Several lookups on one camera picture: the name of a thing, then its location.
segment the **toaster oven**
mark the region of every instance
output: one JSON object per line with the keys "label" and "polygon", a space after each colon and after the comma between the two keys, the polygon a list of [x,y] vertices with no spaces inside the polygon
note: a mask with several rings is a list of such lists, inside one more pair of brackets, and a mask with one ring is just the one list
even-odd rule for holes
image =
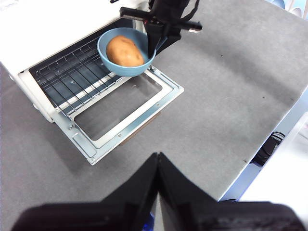
{"label": "toaster oven", "polygon": [[[91,165],[138,132],[184,91],[152,65],[136,77],[118,76],[103,65],[97,51],[101,34],[116,27],[144,32],[139,21],[119,18],[120,2],[103,3],[109,17],[100,28],[20,72],[11,71],[12,64],[3,62],[33,106],[59,126]],[[129,3],[134,8],[147,5],[136,0]]]}

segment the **wire rack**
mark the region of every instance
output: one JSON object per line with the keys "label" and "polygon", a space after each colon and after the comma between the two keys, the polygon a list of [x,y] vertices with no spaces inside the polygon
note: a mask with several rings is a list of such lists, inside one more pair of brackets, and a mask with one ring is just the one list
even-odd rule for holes
{"label": "wire rack", "polygon": [[56,108],[69,115],[122,77],[102,63],[95,39],[35,70],[34,78]]}

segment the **gray felt surface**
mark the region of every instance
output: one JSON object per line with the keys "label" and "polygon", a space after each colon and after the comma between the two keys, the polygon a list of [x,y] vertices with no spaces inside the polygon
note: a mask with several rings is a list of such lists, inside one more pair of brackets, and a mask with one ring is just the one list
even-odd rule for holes
{"label": "gray felt surface", "polygon": [[203,0],[194,18],[202,32],[154,61],[185,92],[93,167],[2,68],[2,231],[30,206],[101,200],[156,151],[224,194],[308,84],[308,22],[263,0]]}

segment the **white toaster oven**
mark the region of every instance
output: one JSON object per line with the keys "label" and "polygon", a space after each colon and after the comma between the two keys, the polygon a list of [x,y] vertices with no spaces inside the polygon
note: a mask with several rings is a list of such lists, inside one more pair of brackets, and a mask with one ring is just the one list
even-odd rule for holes
{"label": "white toaster oven", "polygon": [[154,66],[122,77],[102,64],[101,34],[116,27],[143,30],[139,21],[119,18],[121,6],[144,9],[147,1],[20,0],[0,16],[7,32],[0,58],[10,78],[91,165],[184,91]]}

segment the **blue bowl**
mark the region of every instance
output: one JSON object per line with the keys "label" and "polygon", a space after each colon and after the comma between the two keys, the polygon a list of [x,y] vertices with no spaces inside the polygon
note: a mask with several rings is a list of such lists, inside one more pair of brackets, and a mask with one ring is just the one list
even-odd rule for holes
{"label": "blue bowl", "polygon": [[[111,62],[108,59],[107,54],[106,54],[106,47],[109,41],[118,35],[123,35],[134,41],[134,43],[136,44],[136,46],[138,47],[138,49],[140,50],[143,56],[143,59],[144,59],[143,65],[132,66],[132,67],[120,66],[120,65],[117,65]],[[128,28],[128,27],[119,27],[119,28],[111,29],[105,32],[98,39],[97,50],[101,56],[101,59],[104,65],[110,71],[114,72],[115,74],[119,76],[124,76],[124,77],[133,77],[133,76],[138,76],[142,74],[150,66],[151,62],[153,61],[156,55],[156,50],[155,50],[152,57],[148,58],[148,37],[147,35],[138,30]]]}

